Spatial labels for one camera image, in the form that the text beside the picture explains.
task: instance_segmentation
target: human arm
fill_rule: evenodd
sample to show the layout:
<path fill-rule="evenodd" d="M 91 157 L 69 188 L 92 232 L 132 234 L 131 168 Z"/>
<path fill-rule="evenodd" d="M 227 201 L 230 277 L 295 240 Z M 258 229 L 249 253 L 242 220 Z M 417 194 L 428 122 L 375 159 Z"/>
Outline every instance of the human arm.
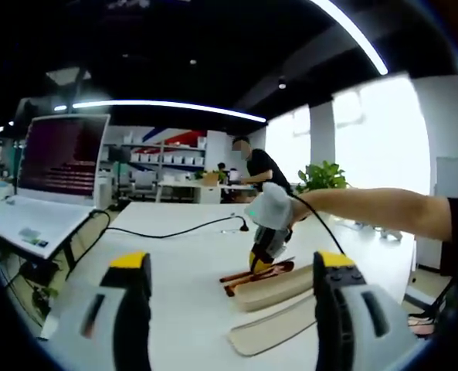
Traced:
<path fill-rule="evenodd" d="M 252 183 L 261 183 L 267 180 L 272 179 L 273 172 L 271 170 L 266 170 L 255 176 L 250 176 L 248 178 L 241 178 L 241 184 L 252 184 Z"/>
<path fill-rule="evenodd" d="M 318 189 L 300 195 L 317 211 L 345 219 L 402 230 L 434 240 L 452 240 L 452 217 L 445 197 L 424 196 L 404 189 Z M 309 210 L 294 200 L 294 220 Z"/>

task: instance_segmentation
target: potted plant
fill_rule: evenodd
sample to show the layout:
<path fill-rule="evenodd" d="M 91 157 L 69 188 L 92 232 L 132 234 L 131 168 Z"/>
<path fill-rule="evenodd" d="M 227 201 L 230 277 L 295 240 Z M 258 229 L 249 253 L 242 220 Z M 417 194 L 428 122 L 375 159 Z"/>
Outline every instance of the potted plant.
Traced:
<path fill-rule="evenodd" d="M 219 170 L 213 170 L 210 173 L 208 173 L 206 170 L 198 170 L 197 172 L 195 172 L 195 179 L 196 180 L 201 180 L 201 179 L 205 178 L 205 176 L 207 174 L 216 174 L 217 177 L 218 177 L 219 182 L 221 182 L 221 183 L 227 177 L 227 174 L 225 174 L 224 172 L 220 172 Z"/>
<path fill-rule="evenodd" d="M 299 178 L 304 184 L 299 184 L 296 187 L 296 192 L 303 193 L 313 191 L 315 189 L 339 189 L 346 188 L 348 183 L 344 177 L 345 171 L 340 169 L 339 164 L 330 164 L 323 161 L 323 166 L 308 165 L 305 172 L 299 170 Z M 324 222 L 330 219 L 330 214 L 320 213 L 320 217 Z"/>

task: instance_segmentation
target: blue stripe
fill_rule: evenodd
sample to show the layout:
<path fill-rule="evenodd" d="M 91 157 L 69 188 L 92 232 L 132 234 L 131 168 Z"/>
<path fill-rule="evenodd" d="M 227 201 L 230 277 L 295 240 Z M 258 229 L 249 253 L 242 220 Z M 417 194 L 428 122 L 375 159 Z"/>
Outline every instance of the blue stripe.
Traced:
<path fill-rule="evenodd" d="M 156 164 L 151 164 L 151 166 L 154 166 L 153 168 L 148 165 L 142 165 L 142 164 L 136 164 L 134 162 L 128 162 L 127 163 L 131 168 L 135 168 L 141 172 L 145 170 L 158 170 L 158 165 Z M 164 164 L 164 168 L 173 168 L 175 170 L 184 170 L 187 172 L 196 172 L 198 170 L 203 170 L 205 166 L 183 166 L 183 165 L 166 165 Z"/>
<path fill-rule="evenodd" d="M 143 143 L 145 143 L 148 139 L 153 138 L 156 134 L 160 134 L 161 132 L 167 130 L 166 128 L 153 128 L 149 133 L 147 133 L 143 137 Z"/>

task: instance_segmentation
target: white desk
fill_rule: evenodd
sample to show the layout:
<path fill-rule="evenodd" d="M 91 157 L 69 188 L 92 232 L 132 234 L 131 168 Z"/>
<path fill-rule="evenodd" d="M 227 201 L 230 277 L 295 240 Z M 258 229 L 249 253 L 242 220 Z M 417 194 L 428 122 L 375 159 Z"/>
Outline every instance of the white desk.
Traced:
<path fill-rule="evenodd" d="M 131 203 L 112 226 L 161 235 L 223 218 L 230 213 L 242 215 L 244 207 Z M 241 221 L 234 219 L 165 240 L 108 231 L 76 266 L 70 280 L 98 285 L 114 258 L 139 250 L 151 254 L 153 289 L 149 354 L 152 369 L 314 369 L 318 344 L 316 326 L 251 358 L 239 356 L 226 338 L 234 325 L 269 315 L 298 300 L 294 298 L 247 314 L 226 296 L 219 279 L 249 268 L 249 251 L 256 226 L 248 218 L 246 220 L 250 231 L 245 233 L 239 232 Z M 374 230 L 357 232 L 339 226 L 333 220 L 330 227 L 367 282 L 379 284 L 400 303 L 412 266 L 412 238 L 404 236 L 402 242 L 388 242 L 381 240 Z M 296 225 L 293 238 L 281 258 L 295 256 L 296 268 L 299 268 L 312 263 L 313 253 L 318 249 L 337 251 L 326 230 L 310 217 Z"/>
<path fill-rule="evenodd" d="M 197 191 L 197 195 L 195 198 L 197 199 L 197 203 L 202 204 L 216 204 L 220 203 L 220 198 L 222 196 L 221 189 L 253 189 L 251 185 L 225 185 L 225 184 L 218 184 L 215 187 L 209 187 L 203 185 L 199 180 L 185 180 L 182 182 L 168 182 L 168 181 L 161 181 L 158 183 L 157 187 L 157 196 L 155 198 L 155 202 L 159 203 L 161 200 L 161 191 L 163 187 L 185 187 L 185 188 L 194 188 Z"/>
<path fill-rule="evenodd" d="M 0 200 L 0 237 L 27 254 L 48 259 L 91 211 L 92 206 L 11 196 Z"/>

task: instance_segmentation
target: window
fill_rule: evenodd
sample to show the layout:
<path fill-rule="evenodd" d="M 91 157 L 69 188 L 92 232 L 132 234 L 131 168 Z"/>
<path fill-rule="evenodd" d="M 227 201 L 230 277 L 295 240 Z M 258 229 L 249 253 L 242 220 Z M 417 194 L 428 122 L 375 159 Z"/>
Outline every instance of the window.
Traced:
<path fill-rule="evenodd" d="M 429 144 L 407 76 L 388 77 L 333 101 L 335 159 L 359 188 L 396 187 L 429 194 Z"/>
<path fill-rule="evenodd" d="M 271 120 L 265 149 L 290 183 L 299 183 L 297 172 L 311 160 L 310 112 L 303 106 Z"/>

